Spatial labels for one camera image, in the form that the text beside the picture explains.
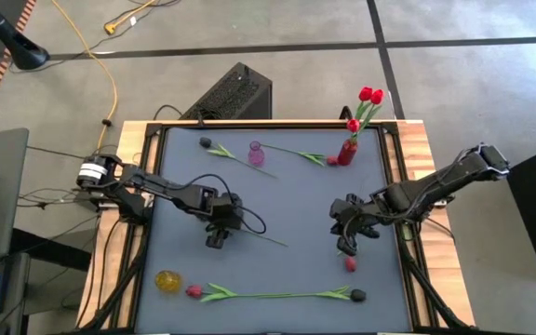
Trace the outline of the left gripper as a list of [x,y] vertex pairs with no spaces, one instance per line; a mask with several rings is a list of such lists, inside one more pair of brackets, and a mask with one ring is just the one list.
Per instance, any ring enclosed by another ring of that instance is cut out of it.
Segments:
[[243,223],[243,202],[238,194],[215,197],[212,201],[212,214],[208,218],[208,231],[218,230],[207,237],[208,248],[219,248],[229,237],[226,229],[240,230]]

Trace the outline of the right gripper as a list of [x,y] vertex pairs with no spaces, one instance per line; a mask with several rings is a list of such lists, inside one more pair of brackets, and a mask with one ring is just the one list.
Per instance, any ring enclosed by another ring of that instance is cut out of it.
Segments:
[[365,202],[356,194],[348,194],[345,199],[335,199],[330,206],[330,217],[335,221],[330,232],[333,235],[339,235],[337,240],[339,252],[347,255],[349,245],[350,255],[355,256],[357,253],[355,235],[357,234],[365,237],[379,237],[380,233],[374,229],[374,226],[380,223],[377,218],[380,214],[381,208],[373,200]]

